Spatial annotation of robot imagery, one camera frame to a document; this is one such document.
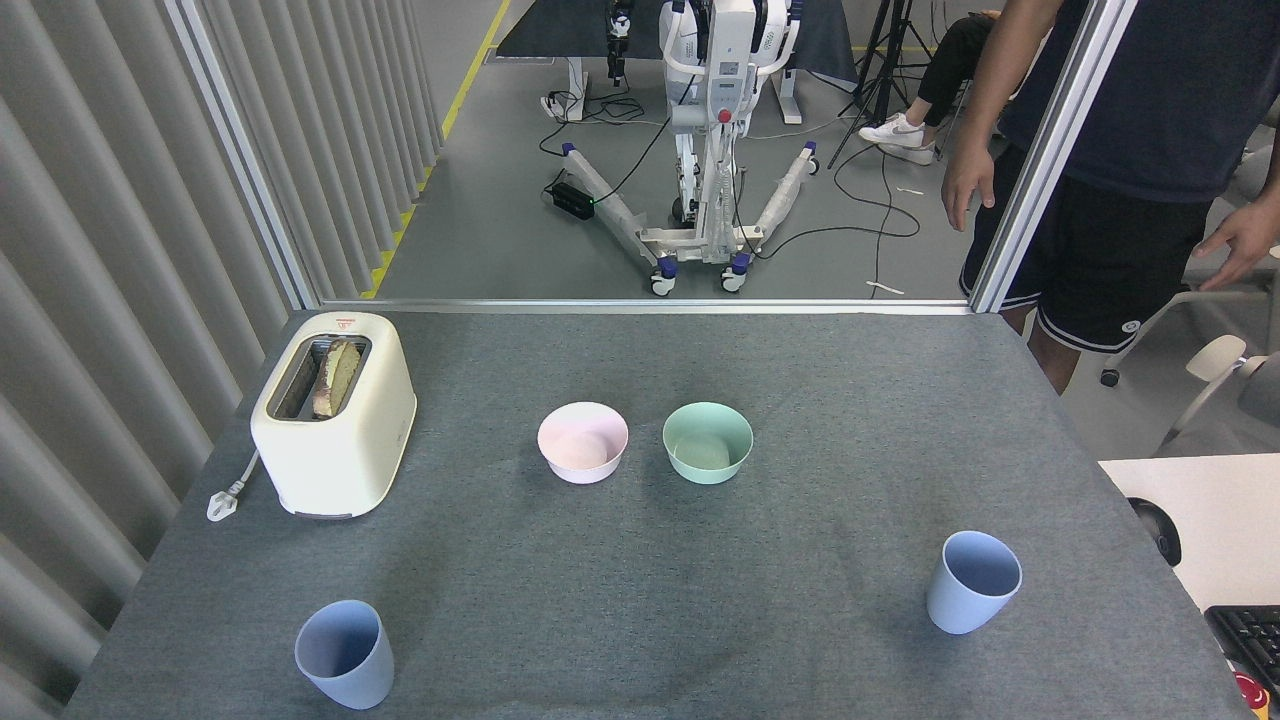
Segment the standing person's left hand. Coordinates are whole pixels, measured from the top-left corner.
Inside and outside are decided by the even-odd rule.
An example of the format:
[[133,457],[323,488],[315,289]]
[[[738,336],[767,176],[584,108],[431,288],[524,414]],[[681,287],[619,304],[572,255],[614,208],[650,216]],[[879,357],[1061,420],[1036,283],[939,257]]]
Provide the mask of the standing person's left hand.
[[1268,254],[1277,237],[1277,196],[1260,196],[1244,208],[1238,208],[1192,252],[1194,258],[1203,258],[1221,247],[1229,247],[1228,258],[1215,274],[1199,284],[1198,291],[1206,292],[1236,283]]

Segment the standing person's right hand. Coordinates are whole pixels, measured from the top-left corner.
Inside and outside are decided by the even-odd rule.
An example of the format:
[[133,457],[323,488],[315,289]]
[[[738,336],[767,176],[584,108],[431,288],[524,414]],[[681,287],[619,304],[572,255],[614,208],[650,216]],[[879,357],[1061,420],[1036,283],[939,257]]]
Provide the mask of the standing person's right hand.
[[955,231],[965,231],[974,197],[983,209],[995,206],[995,159],[984,145],[956,147],[945,172],[941,199]]

